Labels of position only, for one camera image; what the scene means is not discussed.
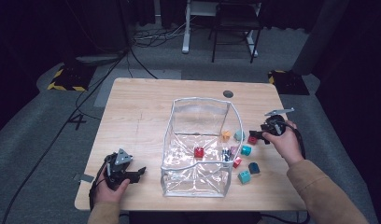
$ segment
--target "forearm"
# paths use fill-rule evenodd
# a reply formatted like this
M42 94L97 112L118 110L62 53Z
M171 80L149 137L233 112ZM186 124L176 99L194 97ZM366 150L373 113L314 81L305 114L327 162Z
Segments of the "forearm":
M311 161L299 161L287 173L316 223L368 223L347 195Z
M118 224L120 207L118 203L97 203L89 216L88 224Z

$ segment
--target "person's left hand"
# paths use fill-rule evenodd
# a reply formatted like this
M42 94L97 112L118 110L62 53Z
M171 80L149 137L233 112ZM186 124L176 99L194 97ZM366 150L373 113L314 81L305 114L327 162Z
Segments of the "person's left hand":
M120 199L123 196L124 191L130 184L130 179L125 179L119 185L117 190L110 189L104 180L103 173L106 171L104 167L103 172L98 177L97 188L95 189L94 202L95 203L120 203Z

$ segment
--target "clear plastic container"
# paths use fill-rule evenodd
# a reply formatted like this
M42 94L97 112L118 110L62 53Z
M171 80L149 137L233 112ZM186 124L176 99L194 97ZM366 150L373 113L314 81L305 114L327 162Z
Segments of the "clear plastic container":
M231 185L233 159L242 146L242 141L233 138L235 133L244 138L231 102L195 97L174 100L163 144L163 195L224 197Z

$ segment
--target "person's right hand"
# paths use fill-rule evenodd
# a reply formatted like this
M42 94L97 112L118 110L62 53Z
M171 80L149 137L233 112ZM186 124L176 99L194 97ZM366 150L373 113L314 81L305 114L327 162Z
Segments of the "person's right hand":
M287 124L296 129L296 124L292 121L288 120ZM262 136L275 145L275 149L277 149L278 153L286 160L289 166L304 160L296 135L290 127L287 127L286 131L280 136L270 133L263 133Z

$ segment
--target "black chair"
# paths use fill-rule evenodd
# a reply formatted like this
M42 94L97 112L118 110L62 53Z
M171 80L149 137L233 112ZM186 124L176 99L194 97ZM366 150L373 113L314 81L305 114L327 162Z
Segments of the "black chair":
M254 48L251 53L251 63L254 61L254 54L260 38L261 25L258 15L261 15L261 0L220 0L217 4L217 13L213 28L208 39L214 32L214 49L212 63L215 60L217 45L233 45L233 42L217 42L219 32L237 32L244 35L244 41L247 42L247 36L251 31L257 31L254 41Z

